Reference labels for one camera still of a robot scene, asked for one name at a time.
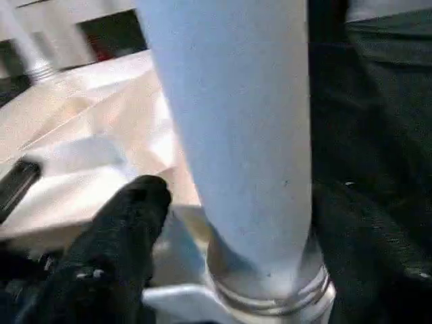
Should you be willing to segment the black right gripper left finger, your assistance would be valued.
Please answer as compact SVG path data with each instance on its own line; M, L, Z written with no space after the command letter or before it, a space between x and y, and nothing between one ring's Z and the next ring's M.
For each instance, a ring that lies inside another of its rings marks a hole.
M139 176L118 190L14 323L156 323L141 298L170 204L159 176Z

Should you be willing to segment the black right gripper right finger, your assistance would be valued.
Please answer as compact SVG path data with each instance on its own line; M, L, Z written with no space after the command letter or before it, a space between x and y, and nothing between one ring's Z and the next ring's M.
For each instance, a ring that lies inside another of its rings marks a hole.
M317 184L313 227L336 290L330 323L431 322L431 197L387 208Z

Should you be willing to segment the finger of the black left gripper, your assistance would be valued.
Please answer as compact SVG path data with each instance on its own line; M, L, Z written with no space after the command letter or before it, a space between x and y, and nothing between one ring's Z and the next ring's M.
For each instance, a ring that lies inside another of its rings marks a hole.
M20 203L27 191L41 178L41 164L20 159L1 178L1 223Z

